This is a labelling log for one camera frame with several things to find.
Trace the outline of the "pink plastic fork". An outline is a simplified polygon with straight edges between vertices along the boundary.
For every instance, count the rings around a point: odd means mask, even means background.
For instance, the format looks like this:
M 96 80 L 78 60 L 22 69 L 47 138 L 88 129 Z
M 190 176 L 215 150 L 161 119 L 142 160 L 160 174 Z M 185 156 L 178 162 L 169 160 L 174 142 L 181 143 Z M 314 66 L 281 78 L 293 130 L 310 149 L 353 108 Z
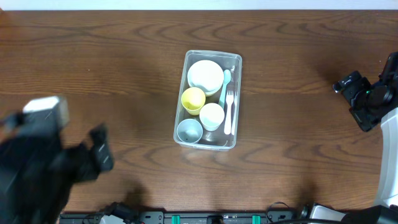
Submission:
M 232 90 L 229 90 L 226 94 L 227 110 L 226 110 L 225 123 L 224 123 L 224 133 L 226 135 L 231 134 L 231 123 L 232 123 L 231 107 L 233 101 L 234 101 L 234 92 Z

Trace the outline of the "mint green plastic spoon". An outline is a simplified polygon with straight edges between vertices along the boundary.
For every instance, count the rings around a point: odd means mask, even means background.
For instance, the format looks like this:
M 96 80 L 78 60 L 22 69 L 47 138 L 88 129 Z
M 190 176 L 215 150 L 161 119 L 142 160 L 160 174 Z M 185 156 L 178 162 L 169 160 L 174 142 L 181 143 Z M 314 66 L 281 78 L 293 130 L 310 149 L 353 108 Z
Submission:
M 223 86 L 222 86 L 222 89 L 221 89 L 221 94 L 220 94 L 220 98 L 219 98 L 219 102 L 218 102 L 218 104 L 222 108 L 224 108 L 224 105 L 225 105 L 227 85 L 231 81 L 231 71 L 230 70 L 225 70 L 223 73 L 224 73 Z

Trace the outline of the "yellow plastic bowl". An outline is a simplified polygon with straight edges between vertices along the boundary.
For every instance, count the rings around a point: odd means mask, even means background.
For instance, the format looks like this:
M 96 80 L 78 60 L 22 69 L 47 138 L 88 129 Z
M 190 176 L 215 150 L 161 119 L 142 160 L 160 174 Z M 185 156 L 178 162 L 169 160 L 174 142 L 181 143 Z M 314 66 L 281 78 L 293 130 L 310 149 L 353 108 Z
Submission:
M 205 96 L 206 96 L 206 97 L 207 97 L 207 96 L 213 96 L 214 94 L 216 94 L 217 92 L 219 92 L 221 89 L 222 89 L 222 86 L 219 87 L 217 90 L 205 92 Z

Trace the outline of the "grey plastic cup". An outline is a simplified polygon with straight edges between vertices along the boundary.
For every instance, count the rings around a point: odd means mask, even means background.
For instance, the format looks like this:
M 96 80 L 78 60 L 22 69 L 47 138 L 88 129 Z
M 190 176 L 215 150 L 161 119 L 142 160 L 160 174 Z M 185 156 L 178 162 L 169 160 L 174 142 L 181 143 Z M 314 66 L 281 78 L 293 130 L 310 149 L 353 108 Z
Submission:
M 177 136 L 182 142 L 197 143 L 203 136 L 203 128 L 195 119 L 185 119 L 177 126 Z

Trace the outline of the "white plastic cup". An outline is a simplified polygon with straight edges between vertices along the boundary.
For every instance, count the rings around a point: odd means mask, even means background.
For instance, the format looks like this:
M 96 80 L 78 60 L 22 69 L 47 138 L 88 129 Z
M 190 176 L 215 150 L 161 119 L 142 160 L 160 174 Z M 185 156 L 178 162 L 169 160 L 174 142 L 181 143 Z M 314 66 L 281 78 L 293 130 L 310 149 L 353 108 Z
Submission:
M 207 103 L 200 110 L 199 117 L 207 131 L 215 131 L 224 121 L 224 109 L 217 103 Z

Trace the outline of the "yellow plastic cup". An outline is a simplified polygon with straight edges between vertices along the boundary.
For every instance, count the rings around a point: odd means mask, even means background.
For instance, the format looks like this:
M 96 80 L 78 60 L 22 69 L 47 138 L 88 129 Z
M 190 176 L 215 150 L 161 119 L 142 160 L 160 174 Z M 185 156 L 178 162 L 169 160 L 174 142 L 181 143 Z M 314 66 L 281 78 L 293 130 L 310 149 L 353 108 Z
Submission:
M 205 93 L 197 87 L 190 87 L 181 95 L 181 104 L 190 115 L 199 115 L 205 101 Z

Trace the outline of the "white plastic bowl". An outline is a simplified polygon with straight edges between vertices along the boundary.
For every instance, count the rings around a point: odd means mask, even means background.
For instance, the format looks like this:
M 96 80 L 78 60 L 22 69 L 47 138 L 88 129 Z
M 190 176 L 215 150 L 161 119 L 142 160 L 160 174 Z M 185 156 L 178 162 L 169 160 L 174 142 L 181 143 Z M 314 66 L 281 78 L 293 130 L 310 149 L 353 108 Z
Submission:
M 223 80 L 222 68 L 211 60 L 195 62 L 187 72 L 188 85 L 200 88 L 204 93 L 217 90 L 223 85 Z

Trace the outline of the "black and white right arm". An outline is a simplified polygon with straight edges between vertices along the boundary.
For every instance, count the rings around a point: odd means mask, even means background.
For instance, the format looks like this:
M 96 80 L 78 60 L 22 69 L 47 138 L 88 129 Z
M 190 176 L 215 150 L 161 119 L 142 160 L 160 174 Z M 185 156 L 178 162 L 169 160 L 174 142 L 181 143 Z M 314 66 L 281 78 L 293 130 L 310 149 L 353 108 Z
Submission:
M 369 131 L 376 124 L 382 130 L 382 162 L 374 205 L 343 213 L 322 205 L 303 208 L 299 218 L 306 223 L 397 223 L 397 69 L 383 71 L 370 84 L 358 72 L 333 85 L 350 102 L 350 113 L 360 128 Z

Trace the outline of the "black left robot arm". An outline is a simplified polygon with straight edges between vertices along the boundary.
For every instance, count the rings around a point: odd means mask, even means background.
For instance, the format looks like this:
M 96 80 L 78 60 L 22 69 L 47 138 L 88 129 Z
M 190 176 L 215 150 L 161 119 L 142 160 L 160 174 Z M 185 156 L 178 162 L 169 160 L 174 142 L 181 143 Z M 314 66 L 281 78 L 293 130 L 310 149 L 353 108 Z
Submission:
M 55 223 L 73 185 L 113 169 L 104 124 L 89 132 L 91 147 L 69 148 L 54 115 L 17 112 L 1 126 L 12 134 L 1 142 L 1 223 Z

